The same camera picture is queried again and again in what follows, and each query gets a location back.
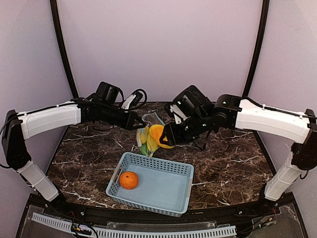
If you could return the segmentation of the black frame post left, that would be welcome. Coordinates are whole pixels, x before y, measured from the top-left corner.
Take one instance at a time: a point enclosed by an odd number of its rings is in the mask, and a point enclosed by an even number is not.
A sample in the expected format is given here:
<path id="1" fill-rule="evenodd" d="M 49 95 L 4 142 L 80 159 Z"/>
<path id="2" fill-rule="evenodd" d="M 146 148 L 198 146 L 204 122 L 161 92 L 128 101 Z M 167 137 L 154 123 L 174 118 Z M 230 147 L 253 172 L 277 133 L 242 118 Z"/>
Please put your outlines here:
<path id="1" fill-rule="evenodd" d="M 74 80 L 74 77 L 72 74 L 68 55 L 66 52 L 66 47 L 65 47 L 65 42 L 64 42 L 62 27 L 61 27 L 61 21 L 60 21 L 60 17 L 59 17 L 58 6 L 57 6 L 57 0 L 50 0 L 50 7 L 51 7 L 53 25 L 54 25 L 54 30 L 55 30 L 55 36 L 56 36 L 56 40 L 57 40 L 63 68 L 65 71 L 66 79 L 68 82 L 68 86 L 70 88 L 70 91 L 71 91 L 73 98 L 77 98 L 77 97 L 79 97 L 79 94 L 78 94 L 78 91 L 77 91 L 77 88 L 75 85 L 75 80 Z"/>

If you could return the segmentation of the orange toy fruit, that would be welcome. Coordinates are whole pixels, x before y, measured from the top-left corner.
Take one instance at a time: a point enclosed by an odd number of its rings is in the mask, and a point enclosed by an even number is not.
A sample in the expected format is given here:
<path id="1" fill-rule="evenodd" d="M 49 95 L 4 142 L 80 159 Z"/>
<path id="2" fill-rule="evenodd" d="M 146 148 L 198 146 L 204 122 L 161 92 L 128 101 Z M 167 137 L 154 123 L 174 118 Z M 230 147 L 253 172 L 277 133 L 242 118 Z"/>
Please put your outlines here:
<path id="1" fill-rule="evenodd" d="M 120 175 L 119 183 L 124 189 L 132 190 L 138 186 L 139 178 L 135 172 L 127 171 Z"/>

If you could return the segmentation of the black table front rail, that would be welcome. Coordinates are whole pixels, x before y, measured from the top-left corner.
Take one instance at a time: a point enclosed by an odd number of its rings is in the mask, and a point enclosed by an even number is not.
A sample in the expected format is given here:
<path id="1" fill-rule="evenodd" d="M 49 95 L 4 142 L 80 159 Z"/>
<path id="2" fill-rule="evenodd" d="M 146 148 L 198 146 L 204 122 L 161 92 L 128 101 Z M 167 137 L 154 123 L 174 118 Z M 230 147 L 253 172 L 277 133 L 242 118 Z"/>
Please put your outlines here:
<path id="1" fill-rule="evenodd" d="M 255 214 L 246 215 L 246 208 L 236 205 L 211 209 L 188 210 L 179 218 L 143 210 L 109 209 L 69 202 L 60 203 L 54 206 L 54 208 L 65 215 L 71 215 L 73 212 L 75 218 L 96 224 L 103 224 L 106 222 L 145 224 L 158 222 L 160 224 L 178 224 L 217 221 L 219 224 L 230 223 L 236 225 L 242 223 L 248 224 L 253 218 L 260 217 Z"/>

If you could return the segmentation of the green toy bitter gourd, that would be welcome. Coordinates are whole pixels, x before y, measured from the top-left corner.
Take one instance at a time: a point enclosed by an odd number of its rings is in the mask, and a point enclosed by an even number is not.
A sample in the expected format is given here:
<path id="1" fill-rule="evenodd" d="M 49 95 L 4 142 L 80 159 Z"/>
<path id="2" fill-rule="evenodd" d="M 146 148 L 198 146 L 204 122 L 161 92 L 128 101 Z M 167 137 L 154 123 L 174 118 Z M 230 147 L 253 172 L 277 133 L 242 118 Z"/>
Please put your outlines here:
<path id="1" fill-rule="evenodd" d="M 139 151 L 140 151 L 140 154 L 142 155 L 148 155 L 148 148 L 147 148 L 147 145 L 146 144 L 143 144 L 141 147 L 139 147 Z"/>

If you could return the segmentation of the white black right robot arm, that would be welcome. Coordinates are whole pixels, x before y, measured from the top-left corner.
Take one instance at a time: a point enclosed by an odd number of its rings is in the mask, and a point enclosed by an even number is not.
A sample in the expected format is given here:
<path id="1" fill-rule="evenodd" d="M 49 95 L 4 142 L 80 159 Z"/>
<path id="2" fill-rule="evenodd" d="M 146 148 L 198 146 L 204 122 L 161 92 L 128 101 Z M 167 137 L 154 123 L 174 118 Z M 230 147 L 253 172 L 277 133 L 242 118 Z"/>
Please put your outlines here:
<path id="1" fill-rule="evenodd" d="M 191 102 L 182 95 L 173 104 L 186 117 L 180 123 L 167 124 L 159 138 L 168 146 L 194 141 L 204 132 L 221 127 L 274 134 L 293 141 L 286 162 L 264 187 L 264 198 L 277 201 L 283 192 L 305 171 L 317 165 L 317 124 L 313 111 L 291 112 L 258 104 L 250 98 L 222 95 L 215 103 L 205 98 Z"/>

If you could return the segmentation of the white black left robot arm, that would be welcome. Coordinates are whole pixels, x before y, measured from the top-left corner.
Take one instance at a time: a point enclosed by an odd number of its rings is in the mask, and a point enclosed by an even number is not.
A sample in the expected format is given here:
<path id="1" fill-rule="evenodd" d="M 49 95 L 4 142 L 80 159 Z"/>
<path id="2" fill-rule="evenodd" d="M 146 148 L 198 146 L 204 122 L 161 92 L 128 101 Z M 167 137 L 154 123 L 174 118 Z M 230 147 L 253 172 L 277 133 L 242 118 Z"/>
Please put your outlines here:
<path id="1" fill-rule="evenodd" d="M 146 125 L 132 110 L 85 98 L 72 99 L 30 112 L 18 113 L 11 110 L 0 130 L 6 162 L 1 167 L 14 170 L 46 201 L 52 202 L 60 197 L 60 191 L 36 164 L 37 160 L 32 159 L 27 141 L 35 143 L 45 139 L 40 145 L 52 145 L 48 136 L 53 131 L 95 121 L 104 121 L 125 130 L 137 130 Z"/>

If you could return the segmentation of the yellow wrinkled toy fruit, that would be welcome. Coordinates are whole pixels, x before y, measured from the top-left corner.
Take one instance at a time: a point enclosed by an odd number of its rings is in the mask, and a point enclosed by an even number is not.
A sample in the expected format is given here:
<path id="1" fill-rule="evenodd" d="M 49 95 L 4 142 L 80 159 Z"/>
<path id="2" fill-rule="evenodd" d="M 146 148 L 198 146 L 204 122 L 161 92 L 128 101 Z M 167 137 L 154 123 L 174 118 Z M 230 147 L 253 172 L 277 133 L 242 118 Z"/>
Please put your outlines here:
<path id="1" fill-rule="evenodd" d="M 147 139 L 147 148 L 152 156 L 153 153 L 159 148 L 159 145 L 155 142 L 150 134 L 150 128 L 148 126 L 145 127 L 145 137 Z"/>

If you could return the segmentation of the black frame post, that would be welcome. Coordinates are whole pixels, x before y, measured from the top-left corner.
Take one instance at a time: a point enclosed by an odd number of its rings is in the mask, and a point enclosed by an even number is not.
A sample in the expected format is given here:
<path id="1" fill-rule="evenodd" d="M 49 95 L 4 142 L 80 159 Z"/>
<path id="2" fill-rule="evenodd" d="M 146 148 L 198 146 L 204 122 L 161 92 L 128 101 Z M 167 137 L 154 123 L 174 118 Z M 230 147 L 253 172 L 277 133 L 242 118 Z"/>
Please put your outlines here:
<path id="1" fill-rule="evenodd" d="M 258 60 L 259 60 L 261 49 L 262 49 L 262 44 L 263 44 L 263 39 L 264 39 L 264 34 L 265 34 L 265 29 L 266 29 L 266 23 L 267 23 L 267 17 L 268 17 L 268 11 L 269 11 L 269 3 L 270 3 L 270 0 L 263 0 L 262 1 L 261 15 L 260 15 L 260 20 L 259 20 L 259 27 L 258 27 L 254 52 L 253 52 L 252 60 L 250 63 L 250 68 L 249 68 L 249 72 L 248 72 L 247 79 L 245 82 L 244 90 L 242 93 L 242 98 L 245 98 L 249 95 L 249 92 L 250 92 L 251 87 L 252 87 L 253 79 L 255 76 L 255 72 L 257 69 L 257 65 L 258 65 Z"/>
<path id="2" fill-rule="evenodd" d="M 57 6 L 57 0 L 50 0 L 50 7 L 51 7 L 53 25 L 54 25 L 54 30 L 55 30 L 55 36 L 56 36 L 56 40 L 57 40 L 63 68 L 65 71 L 66 79 L 68 82 L 68 86 L 70 88 L 70 91 L 71 91 L 73 98 L 77 98 L 77 97 L 79 97 L 79 94 L 78 94 L 78 91 L 77 91 L 77 88 L 75 85 L 75 80 L 74 80 L 74 77 L 72 74 L 68 55 L 66 52 L 66 47 L 65 47 L 65 42 L 64 42 L 62 27 L 61 27 L 61 21 L 60 21 L 60 17 L 59 17 L 58 6 Z"/>

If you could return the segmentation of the black frame post right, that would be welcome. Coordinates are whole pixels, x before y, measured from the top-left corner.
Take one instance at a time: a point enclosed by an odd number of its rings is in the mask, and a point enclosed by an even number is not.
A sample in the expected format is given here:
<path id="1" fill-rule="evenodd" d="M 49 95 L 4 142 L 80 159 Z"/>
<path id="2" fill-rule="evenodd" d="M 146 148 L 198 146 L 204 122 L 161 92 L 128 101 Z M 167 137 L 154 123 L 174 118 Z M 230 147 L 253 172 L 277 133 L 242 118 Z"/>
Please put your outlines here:
<path id="1" fill-rule="evenodd" d="M 257 69 L 257 65 L 258 65 L 258 60 L 259 60 L 261 49 L 262 49 L 262 44 L 263 44 L 263 39 L 264 39 L 264 34 L 265 34 L 265 29 L 266 29 L 266 23 L 267 23 L 267 17 L 268 17 L 268 11 L 269 11 L 269 3 L 270 3 L 270 0 L 263 0 L 262 1 L 261 15 L 260 15 L 260 20 L 259 20 L 259 27 L 258 27 L 254 52 L 253 52 L 252 60 L 250 63 L 250 68 L 249 68 L 249 72 L 248 72 L 247 79 L 245 82 L 244 90 L 242 93 L 242 98 L 245 98 L 249 95 L 249 92 L 250 92 L 251 87 L 252 87 L 253 79 L 255 76 L 255 72 Z"/>

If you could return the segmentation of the clear zip bag blue zipper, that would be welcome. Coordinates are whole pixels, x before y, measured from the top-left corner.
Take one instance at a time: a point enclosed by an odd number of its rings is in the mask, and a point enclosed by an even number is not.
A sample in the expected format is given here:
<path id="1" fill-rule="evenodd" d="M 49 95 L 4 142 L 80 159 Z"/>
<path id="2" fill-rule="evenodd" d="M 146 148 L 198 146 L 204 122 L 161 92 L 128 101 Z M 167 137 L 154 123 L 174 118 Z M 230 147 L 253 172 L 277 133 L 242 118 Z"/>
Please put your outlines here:
<path id="1" fill-rule="evenodd" d="M 165 125 L 163 120 L 158 116 L 156 111 L 150 111 L 142 116 L 142 120 L 146 123 L 146 127 L 137 129 L 136 142 L 140 154 L 152 157 L 154 152 L 159 148 L 150 134 L 150 128 L 153 125 Z"/>

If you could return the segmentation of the orange yellow toy mango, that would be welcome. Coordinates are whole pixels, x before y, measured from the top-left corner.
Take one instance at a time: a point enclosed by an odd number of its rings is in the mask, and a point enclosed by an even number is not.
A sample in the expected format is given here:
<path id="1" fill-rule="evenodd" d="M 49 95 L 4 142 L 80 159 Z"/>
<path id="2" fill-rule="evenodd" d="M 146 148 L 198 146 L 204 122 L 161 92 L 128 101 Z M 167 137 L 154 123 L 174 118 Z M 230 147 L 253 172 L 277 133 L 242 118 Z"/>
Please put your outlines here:
<path id="1" fill-rule="evenodd" d="M 158 144 L 158 146 L 164 148 L 164 149 L 172 149 L 174 148 L 174 146 L 169 146 L 169 145 L 166 145 L 166 144 L 162 144 L 160 142 L 160 137 L 162 136 L 163 134 L 163 129 L 164 129 L 164 126 L 161 125 L 161 124 L 154 124 L 150 127 L 150 134 L 151 134 L 151 137 L 154 139 L 154 141 Z"/>

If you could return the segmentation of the light blue perforated plastic basket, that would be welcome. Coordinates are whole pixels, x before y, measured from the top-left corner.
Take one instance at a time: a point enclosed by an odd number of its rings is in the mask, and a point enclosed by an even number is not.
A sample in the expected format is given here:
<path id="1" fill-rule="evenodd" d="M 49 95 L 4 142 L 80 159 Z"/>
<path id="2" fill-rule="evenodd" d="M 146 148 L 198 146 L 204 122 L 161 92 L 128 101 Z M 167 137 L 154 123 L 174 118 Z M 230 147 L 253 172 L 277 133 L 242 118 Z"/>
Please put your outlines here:
<path id="1" fill-rule="evenodd" d="M 138 176 L 138 186 L 132 190 L 120 185 L 124 172 Z M 189 205 L 194 167 L 190 164 L 125 152 L 119 160 L 106 194 L 127 206 L 159 214 L 180 217 Z"/>

